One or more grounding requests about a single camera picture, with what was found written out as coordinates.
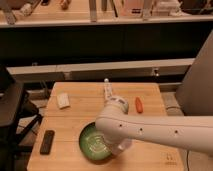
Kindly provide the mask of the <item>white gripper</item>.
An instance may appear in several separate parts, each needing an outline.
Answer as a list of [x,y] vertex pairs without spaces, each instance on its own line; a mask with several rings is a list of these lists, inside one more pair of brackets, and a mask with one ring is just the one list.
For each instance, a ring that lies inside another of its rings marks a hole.
[[122,152],[130,148],[132,145],[131,139],[118,136],[111,136],[104,134],[103,140],[105,145],[113,155],[120,155]]

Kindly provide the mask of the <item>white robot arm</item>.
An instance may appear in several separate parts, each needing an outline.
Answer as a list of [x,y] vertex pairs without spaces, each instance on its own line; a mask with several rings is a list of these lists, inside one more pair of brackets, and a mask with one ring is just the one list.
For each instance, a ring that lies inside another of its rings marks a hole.
[[138,116],[128,114],[128,103],[112,96],[95,120],[96,129],[114,155],[142,140],[213,155],[213,117]]

